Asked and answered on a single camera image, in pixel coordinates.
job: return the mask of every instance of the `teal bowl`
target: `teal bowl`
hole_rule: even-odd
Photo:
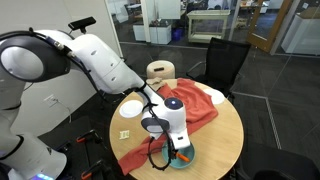
[[[162,148],[162,157],[164,158],[164,160],[166,162],[168,162],[168,150],[167,149],[168,149],[167,142],[165,142],[163,144],[163,148]],[[171,160],[170,166],[177,168],[177,169],[183,169],[183,168],[189,166],[192,163],[194,156],[195,156],[193,144],[190,143],[190,146],[183,148],[183,149],[179,149],[178,152],[180,154],[188,157],[190,161],[186,162],[186,161],[180,159],[179,157],[176,157],[176,159]]]

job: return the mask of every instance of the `red towel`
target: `red towel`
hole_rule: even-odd
[[[187,113],[187,129],[190,135],[216,117],[218,111],[213,106],[211,97],[196,87],[194,81],[181,78],[177,81],[177,87],[175,89],[171,89],[166,84],[161,87],[158,92],[165,98],[176,97],[184,103]],[[149,140],[150,138],[147,137],[140,146],[132,149],[118,161],[124,175],[141,167],[146,162],[148,159]],[[162,135],[158,140],[153,141],[150,149],[162,147],[164,141],[165,136]]]

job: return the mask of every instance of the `door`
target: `door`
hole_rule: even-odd
[[[247,41],[265,52],[270,52],[291,3],[292,0],[283,0],[280,9],[265,11],[269,5],[268,1],[257,0],[254,2],[252,4],[254,14]]]

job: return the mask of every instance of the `orange cloth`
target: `orange cloth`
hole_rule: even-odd
[[[158,90],[165,98],[176,97],[183,102],[187,113],[189,135],[218,115],[218,111],[211,102],[211,97],[196,87],[194,83],[192,80],[179,78],[175,89],[171,89],[166,84]],[[149,140],[150,137],[144,139],[140,146],[132,149],[118,161],[124,175],[141,167],[146,162],[148,159]],[[159,139],[152,142],[150,149],[162,147],[164,142],[165,136],[162,135]]]

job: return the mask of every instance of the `office room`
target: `office room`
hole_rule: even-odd
[[[26,3],[3,0],[0,8],[3,24],[0,28],[0,123],[3,128],[0,179],[80,179],[89,175],[92,179],[177,179],[185,176],[191,179],[269,176],[272,179],[286,175],[296,179],[319,178],[319,1],[32,0]],[[73,30],[69,24],[79,20],[84,20],[81,23],[87,26]],[[48,56],[43,53],[48,49],[21,47],[15,45],[16,41],[7,41],[12,36],[17,42],[22,39],[29,43],[28,38],[20,38],[24,37],[21,33],[31,34],[31,39],[45,34],[65,43],[76,53],[75,57],[88,58],[83,59],[84,65],[80,66],[80,61],[67,61],[63,72],[60,68],[59,76],[52,74],[59,69],[57,62],[50,62],[54,58],[41,59]],[[38,40],[31,42],[48,42],[47,39],[43,41],[43,37],[42,41],[35,38]],[[245,50],[236,51],[232,45]],[[18,47],[6,50],[11,46]],[[40,54],[25,54],[29,51]],[[41,61],[20,60],[38,57]],[[222,63],[214,66],[209,60]],[[119,70],[110,70],[105,64],[110,61],[111,69]],[[34,72],[38,72],[35,68],[42,64],[41,78],[34,78],[37,74]],[[223,78],[233,73],[230,82],[222,83],[227,84],[227,88],[222,89],[221,84],[215,83],[221,78],[213,82],[203,79],[219,73]],[[185,93],[194,90],[193,93],[180,95],[178,91],[183,86],[189,86]],[[137,88],[147,88],[142,91],[147,95],[133,92]],[[169,96],[169,90],[171,96],[177,98],[171,103],[181,100],[185,104],[186,111],[182,112],[186,117],[169,116],[162,106],[147,103],[148,93],[157,91],[163,98]],[[191,127],[197,123],[194,125],[190,121],[192,111],[185,98],[191,100],[194,94],[199,95],[196,92],[205,97],[196,99],[209,98],[209,105],[195,112],[211,110],[211,118],[193,133]],[[158,95],[150,97],[159,101]],[[126,117],[129,112],[134,115]],[[157,115],[164,116],[169,124],[171,118],[186,118],[187,123],[179,127],[188,130],[189,135],[184,136],[188,138],[183,139],[190,140],[186,142],[189,143],[187,147],[174,149],[177,157],[170,163],[165,149],[169,151],[180,144],[164,145],[165,133],[151,144],[151,147],[161,144],[155,152],[150,150],[150,154],[153,163],[158,169],[165,167],[164,171],[153,168],[147,156],[150,151],[145,138],[154,134],[144,118],[150,116],[154,120]],[[174,139],[175,132],[172,129],[168,132],[170,138],[167,139]],[[30,146],[26,143],[29,140],[37,145]],[[137,154],[130,153],[135,153],[137,148],[142,149],[139,152],[143,155],[132,163],[132,157]],[[40,151],[54,152],[50,157],[60,157],[56,158],[56,161],[61,160],[60,164],[49,167],[53,162],[39,156]],[[251,161],[254,153],[263,156]],[[291,161],[306,165],[287,163]],[[36,163],[25,168],[30,162]],[[240,162],[254,164],[241,166]],[[277,169],[277,173],[261,171],[266,167]]]

